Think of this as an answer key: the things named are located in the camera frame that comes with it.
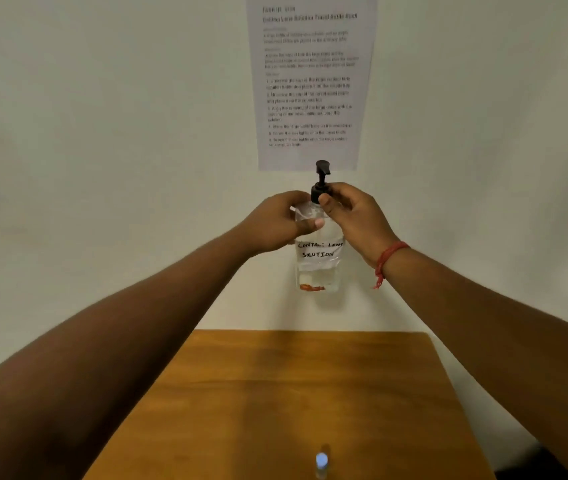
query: printed instructions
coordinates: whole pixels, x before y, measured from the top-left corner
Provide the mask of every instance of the printed instructions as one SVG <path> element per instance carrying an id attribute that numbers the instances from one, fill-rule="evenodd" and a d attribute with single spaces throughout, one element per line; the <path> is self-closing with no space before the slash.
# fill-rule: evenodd
<path id="1" fill-rule="evenodd" d="M 259 169 L 355 169 L 377 0 L 246 3 Z"/>

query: bottle cap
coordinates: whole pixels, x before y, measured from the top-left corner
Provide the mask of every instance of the bottle cap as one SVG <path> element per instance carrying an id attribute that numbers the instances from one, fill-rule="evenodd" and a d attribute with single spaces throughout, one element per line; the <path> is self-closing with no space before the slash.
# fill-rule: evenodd
<path id="1" fill-rule="evenodd" d="M 326 175 L 331 174 L 330 163 L 326 160 L 318 160 L 315 162 L 315 171 L 320 176 L 320 181 L 311 188 L 311 202 L 320 203 L 321 194 L 331 195 L 331 188 L 326 185 Z"/>
<path id="2" fill-rule="evenodd" d="M 326 468 L 328 465 L 328 456 L 326 456 L 326 453 L 318 453 L 315 456 L 315 465 L 317 465 L 317 468 Z"/>

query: black pump dispenser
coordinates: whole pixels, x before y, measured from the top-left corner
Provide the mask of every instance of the black pump dispenser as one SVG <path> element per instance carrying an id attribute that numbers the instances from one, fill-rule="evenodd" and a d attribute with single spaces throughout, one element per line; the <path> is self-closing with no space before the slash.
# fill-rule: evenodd
<path id="1" fill-rule="evenodd" d="M 318 160 L 315 162 L 317 173 L 320 176 L 320 181 L 311 188 L 311 202 L 313 203 L 320 203 L 319 197 L 321 194 L 331 195 L 333 193 L 331 192 L 331 188 L 326 185 L 325 182 L 326 175 L 331 174 L 331 170 L 329 168 L 330 165 L 331 164 L 326 160 Z"/>

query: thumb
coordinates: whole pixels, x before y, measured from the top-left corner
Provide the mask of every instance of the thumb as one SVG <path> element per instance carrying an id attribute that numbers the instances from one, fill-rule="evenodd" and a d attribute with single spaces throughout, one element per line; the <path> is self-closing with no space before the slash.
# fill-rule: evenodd
<path id="1" fill-rule="evenodd" d="M 337 202 L 328 194 L 321 194 L 319 196 L 319 201 L 324 212 L 326 212 L 331 219 L 341 226 L 344 222 L 344 218 L 346 217 L 346 211 L 342 207 L 342 204 Z"/>
<path id="2" fill-rule="evenodd" d="M 310 234 L 318 229 L 324 227 L 324 219 L 304 219 L 303 221 L 295 222 L 297 225 L 297 235 Z"/>

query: plastic bottle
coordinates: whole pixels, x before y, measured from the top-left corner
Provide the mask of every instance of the plastic bottle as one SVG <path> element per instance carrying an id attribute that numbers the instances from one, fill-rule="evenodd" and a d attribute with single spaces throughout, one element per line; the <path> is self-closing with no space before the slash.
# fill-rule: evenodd
<path id="1" fill-rule="evenodd" d="M 296 239 L 297 287 L 302 291 L 334 292 L 340 286 L 338 265 L 344 246 L 344 234 L 319 204 L 321 194 L 331 193 L 330 187 L 326 185 L 326 175 L 331 174 L 330 164 L 326 160 L 320 160 L 315 166 L 320 180 L 311 188 L 311 201 L 296 208 L 295 218 L 301 221 L 321 217 L 325 223 L 321 229 Z"/>
<path id="2" fill-rule="evenodd" d="M 318 453 L 315 456 L 315 477 L 325 480 L 328 476 L 328 456 L 326 453 Z"/>

